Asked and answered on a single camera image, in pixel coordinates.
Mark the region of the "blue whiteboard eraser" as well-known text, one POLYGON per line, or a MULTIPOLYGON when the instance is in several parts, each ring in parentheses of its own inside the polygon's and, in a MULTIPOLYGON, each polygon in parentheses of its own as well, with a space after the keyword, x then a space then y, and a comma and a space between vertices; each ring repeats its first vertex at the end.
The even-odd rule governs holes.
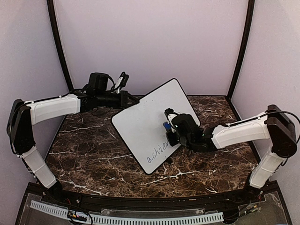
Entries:
POLYGON ((163 123, 164 128, 166 129, 166 131, 171 129, 171 126, 168 122, 163 123))

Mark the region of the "white whiteboard with black frame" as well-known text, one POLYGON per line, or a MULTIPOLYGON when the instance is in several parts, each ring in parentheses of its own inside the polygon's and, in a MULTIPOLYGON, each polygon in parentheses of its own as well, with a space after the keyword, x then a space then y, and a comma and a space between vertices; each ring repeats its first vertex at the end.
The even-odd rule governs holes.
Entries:
POLYGON ((112 125, 146 174, 152 174, 178 148, 171 146, 163 124, 167 121, 165 110, 190 114, 200 124, 190 101, 179 81, 165 82, 144 97, 138 104, 112 116, 112 125))

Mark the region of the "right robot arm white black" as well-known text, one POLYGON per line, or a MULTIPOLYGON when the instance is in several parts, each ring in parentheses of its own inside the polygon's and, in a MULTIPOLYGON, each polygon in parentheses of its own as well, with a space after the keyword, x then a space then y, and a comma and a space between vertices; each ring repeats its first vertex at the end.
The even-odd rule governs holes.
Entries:
POLYGON ((167 121, 164 127, 171 146, 180 144, 197 152, 214 152, 238 143, 270 139, 271 147, 251 172, 248 186, 239 194, 243 203, 250 203, 256 198, 257 189, 261 189, 297 151, 300 137, 296 135, 295 124, 289 115, 290 112, 269 105, 266 111, 249 119, 201 128, 192 115, 179 114, 168 108, 165 110, 167 121))

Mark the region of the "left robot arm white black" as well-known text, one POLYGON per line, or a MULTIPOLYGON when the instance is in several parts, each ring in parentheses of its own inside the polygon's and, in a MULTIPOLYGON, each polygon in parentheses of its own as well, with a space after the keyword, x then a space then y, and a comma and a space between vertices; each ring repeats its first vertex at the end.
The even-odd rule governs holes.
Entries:
POLYGON ((40 100, 17 99, 13 103, 7 123, 12 152, 21 158, 28 171, 48 189, 48 197, 55 204, 63 204, 66 193, 60 190, 61 183, 37 150, 33 126, 60 116, 89 112, 98 107, 126 109, 138 103, 138 98, 124 90, 89 93, 75 89, 66 95, 40 100))

